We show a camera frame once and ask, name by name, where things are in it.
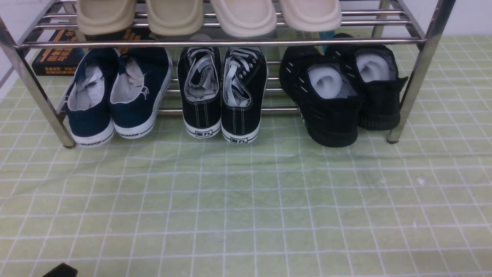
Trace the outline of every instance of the sneaker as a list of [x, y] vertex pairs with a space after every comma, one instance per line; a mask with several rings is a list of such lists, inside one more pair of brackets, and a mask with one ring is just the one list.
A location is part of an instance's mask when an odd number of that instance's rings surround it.
[[125, 139], [150, 133], [173, 75], [173, 61], [162, 47], [130, 49], [120, 57], [109, 108], [115, 129]]
[[248, 144], [258, 136], [267, 81], [267, 61], [259, 47], [229, 48], [222, 105], [222, 134], [227, 141]]
[[76, 143], [94, 147], [114, 134], [108, 108], [111, 87], [118, 75], [119, 52], [113, 48], [90, 50], [82, 59], [65, 97], [65, 112]]
[[319, 53], [314, 46], [291, 46], [280, 65], [280, 84], [296, 103], [307, 132], [327, 147], [345, 147], [357, 139], [363, 96], [357, 69]]
[[220, 66], [218, 48], [191, 47], [181, 52], [178, 81], [183, 119], [186, 131], [194, 138], [210, 138], [220, 131]]
[[[337, 34], [335, 38], [352, 37]], [[391, 130], [400, 123], [400, 93], [408, 77], [398, 77], [393, 52], [384, 45], [330, 45], [326, 56], [357, 68], [366, 100], [359, 114], [359, 126], [369, 131]]]

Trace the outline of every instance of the canvas sneaker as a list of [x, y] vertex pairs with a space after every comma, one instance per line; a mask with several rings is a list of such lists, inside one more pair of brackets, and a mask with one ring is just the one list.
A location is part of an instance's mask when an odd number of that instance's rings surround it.
[[267, 81], [267, 61], [259, 47], [229, 48], [222, 105], [222, 134], [227, 141], [247, 144], [256, 139]]
[[162, 47], [130, 49], [120, 57], [109, 108], [115, 130], [137, 139], [154, 127], [160, 103], [173, 75], [173, 61]]
[[220, 131], [220, 66], [218, 48], [191, 47], [181, 52], [178, 81], [183, 119], [194, 138], [210, 138]]
[[119, 55], [113, 48], [90, 50], [68, 87], [64, 109], [73, 139], [80, 146], [99, 146], [113, 137], [107, 101], [118, 75]]

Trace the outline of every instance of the slipper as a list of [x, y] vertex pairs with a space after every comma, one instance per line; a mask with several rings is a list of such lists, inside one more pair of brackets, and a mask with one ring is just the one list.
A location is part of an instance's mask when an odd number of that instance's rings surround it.
[[158, 35], [188, 35], [203, 25], [203, 0], [146, 0], [149, 28]]
[[280, 0], [285, 22], [307, 32], [325, 32], [341, 25], [339, 0]]
[[210, 0], [224, 32], [247, 37], [267, 34], [277, 26], [272, 0]]
[[86, 35], [102, 35], [128, 28], [137, 0], [77, 0], [77, 23]]

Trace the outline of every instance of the stainless steel shoe rack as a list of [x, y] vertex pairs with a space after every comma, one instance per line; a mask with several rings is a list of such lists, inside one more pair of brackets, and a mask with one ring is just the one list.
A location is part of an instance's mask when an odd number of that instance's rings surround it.
[[[362, 2], [367, 0], [341, 0]], [[401, 122], [398, 127], [391, 130], [387, 136], [389, 143], [396, 143], [400, 139], [401, 132], [405, 127], [408, 116], [420, 91], [427, 70], [431, 64], [437, 45], [441, 39], [444, 28], [454, 7], [456, 0], [438, 0], [434, 15], [427, 29], [424, 32], [419, 26], [416, 19], [407, 8], [403, 0], [378, 0], [379, 8], [372, 10], [345, 10], [343, 11], [342, 26], [372, 26], [372, 37], [367, 38], [348, 38], [348, 39], [305, 39], [305, 40], [258, 40], [248, 39], [239, 40], [231, 38], [230, 40], [213, 40], [213, 41], [189, 41], [189, 40], [173, 40], [173, 41], [105, 41], [105, 42], [89, 42], [85, 41], [84, 36], [78, 32], [76, 22], [76, 0], [52, 0], [47, 7], [41, 11], [40, 15], [35, 19], [28, 31], [16, 42], [3, 20], [0, 18], [0, 47], [6, 53], [11, 61], [14, 69], [19, 74], [20, 78], [27, 87], [37, 105], [43, 112], [44, 116], [50, 123], [51, 127], [57, 134], [62, 144], [71, 148], [75, 146], [75, 142], [70, 135], [70, 132], [63, 125], [65, 114], [62, 110], [63, 105], [57, 107], [48, 99], [45, 91], [41, 87], [39, 81], [31, 70], [28, 62], [25, 59], [29, 49], [53, 49], [53, 48], [104, 48], [104, 47], [142, 47], [142, 46], [165, 46], [165, 47], [191, 47], [191, 46], [290, 46], [290, 45], [330, 45], [330, 44], [416, 44], [420, 50], [417, 57], [417, 62], [410, 77], [409, 84], [401, 101]], [[214, 13], [205, 13], [205, 18], [214, 19]], [[369, 17], [370, 19], [359, 19], [360, 17]], [[387, 19], [388, 16], [397, 16], [397, 19]], [[146, 13], [136, 13], [135, 18], [145, 19]], [[278, 28], [287, 28], [288, 26], [283, 21], [282, 13], [277, 12]], [[70, 23], [51, 23], [52, 20], [65, 19]], [[384, 26], [405, 26], [410, 36], [407, 37], [382, 37]], [[145, 22], [135, 22], [133, 28], [147, 28]], [[216, 21], [204, 23], [203, 28], [220, 28], [220, 24]], [[68, 42], [41, 42], [38, 41], [41, 33], [44, 30], [75, 30], [79, 41]], [[279, 65], [280, 61], [268, 62], [269, 66]], [[278, 77], [270, 77], [269, 81], [278, 82]], [[269, 88], [267, 93], [281, 92], [281, 88]], [[292, 112], [297, 111], [296, 107], [264, 107], [264, 112]], [[181, 113], [180, 108], [161, 109], [159, 113]]]

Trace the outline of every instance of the shoe sole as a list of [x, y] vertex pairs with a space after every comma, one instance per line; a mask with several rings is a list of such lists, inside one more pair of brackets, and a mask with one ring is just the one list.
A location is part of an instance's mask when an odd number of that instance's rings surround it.
[[113, 120], [109, 122], [108, 127], [104, 129], [101, 133], [94, 135], [92, 137], [78, 137], [73, 134], [73, 132], [70, 130], [72, 133], [73, 140], [83, 148], [94, 148], [94, 147], [99, 147], [101, 145], [106, 144], [111, 140], [113, 135], [115, 134], [115, 126], [113, 124]]
[[155, 121], [157, 119], [157, 112], [159, 112], [159, 107], [160, 103], [162, 102], [162, 99], [164, 98], [164, 95], [166, 94], [167, 88], [169, 87], [169, 84], [171, 83], [171, 77], [173, 76], [173, 60], [171, 58], [171, 55], [166, 49], [166, 53], [168, 56], [168, 61], [169, 61], [169, 69], [167, 71], [167, 75], [164, 79], [164, 82], [162, 83], [162, 86], [160, 88], [160, 91], [157, 95], [157, 98], [154, 102], [154, 106], [152, 108], [152, 115], [147, 119], [146, 122], [139, 126], [135, 126], [132, 128], [123, 128], [115, 124], [115, 130], [120, 134], [120, 136], [124, 139], [139, 139], [141, 137], [144, 137], [148, 133], [152, 131], [152, 128], [154, 128]]
[[220, 128], [222, 127], [221, 120], [219, 120], [215, 125], [211, 126], [210, 128], [205, 128], [205, 129], [195, 128], [189, 125], [188, 123], [186, 123], [186, 121], [184, 122], [184, 126], [186, 127], [186, 131], [188, 132], [188, 134], [196, 139], [208, 139], [214, 137], [215, 135], [218, 134]]
[[[270, 76], [270, 70], [268, 69], [267, 66], [267, 80], [265, 81], [265, 87], [263, 88], [263, 98], [261, 100], [261, 103], [263, 103], [263, 100], [265, 99], [265, 91], [267, 90], [267, 85], [268, 85], [268, 76]], [[258, 126], [256, 129], [249, 134], [246, 135], [234, 135], [232, 133], [229, 133], [224, 129], [224, 126], [222, 126], [222, 135], [224, 136], [224, 139], [232, 144], [250, 144], [252, 143], [256, 137], [258, 136], [258, 133], [260, 132], [260, 126], [261, 126], [261, 111], [260, 111], [260, 122], [258, 123]]]
[[282, 62], [282, 64], [280, 65], [280, 72], [279, 72], [280, 73], [280, 75], [279, 75], [280, 85], [281, 85], [283, 91], [285, 92], [285, 94], [287, 94], [287, 96], [290, 99], [292, 99], [292, 101], [294, 101], [296, 106], [299, 107], [299, 113], [301, 114], [304, 126], [306, 127], [307, 133], [309, 134], [309, 136], [317, 144], [319, 144], [321, 146], [325, 146], [325, 147], [330, 147], [330, 148], [342, 148], [342, 147], [350, 146], [353, 143], [355, 143], [355, 141], [357, 140], [357, 137], [358, 137], [357, 130], [354, 132], [351, 132], [351, 133], [326, 132], [327, 134], [329, 134], [328, 136], [326, 136], [325, 134], [318, 134], [318, 132], [316, 132], [314, 129], [309, 127], [309, 124], [304, 119], [304, 116], [303, 116], [302, 110], [298, 104], [297, 98], [294, 96], [294, 93], [292, 93], [290, 91], [290, 85], [286, 85], [286, 84], [288, 84], [288, 82], [286, 82], [286, 76], [285, 76], [286, 75], [285, 69], [287, 69], [287, 66], [284, 63], [286, 63], [286, 62]]
[[239, 144], [239, 145], [252, 143], [258, 137], [259, 132], [260, 132], [260, 124], [258, 124], [258, 127], [256, 127], [256, 129], [252, 133], [243, 136], [231, 134], [228, 131], [226, 131], [224, 127], [222, 127], [222, 135], [224, 136], [225, 140], [232, 144]]
[[359, 127], [368, 131], [389, 131], [400, 124], [400, 113], [393, 115], [359, 115]]

